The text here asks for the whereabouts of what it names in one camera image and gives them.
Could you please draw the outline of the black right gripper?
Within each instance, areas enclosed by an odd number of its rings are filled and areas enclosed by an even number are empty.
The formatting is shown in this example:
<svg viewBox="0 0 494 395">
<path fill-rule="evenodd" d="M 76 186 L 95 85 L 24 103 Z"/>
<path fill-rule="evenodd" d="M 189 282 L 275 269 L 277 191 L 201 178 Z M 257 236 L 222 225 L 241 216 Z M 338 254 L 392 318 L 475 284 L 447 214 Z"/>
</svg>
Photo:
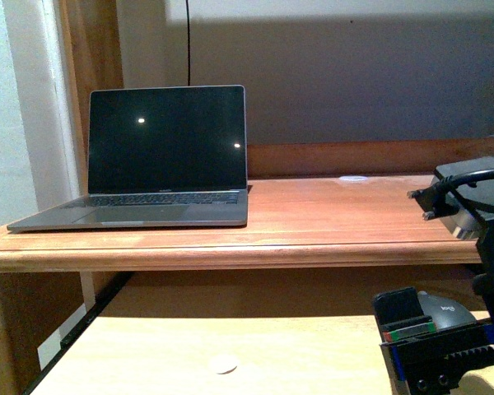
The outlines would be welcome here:
<svg viewBox="0 0 494 395">
<path fill-rule="evenodd" d="M 494 179 L 494 169 L 448 176 L 424 189 L 408 192 L 431 221 L 452 216 L 458 209 L 446 202 L 457 187 Z M 469 371 L 494 365 L 494 218 L 482 220 L 475 239 L 483 271 L 473 279 L 473 292 L 482 297 L 488 318 L 438 330 L 425 315 L 415 288 L 383 292 L 372 300 L 380 332 L 380 349 L 390 382 L 399 394 L 448 394 Z"/>
</svg>

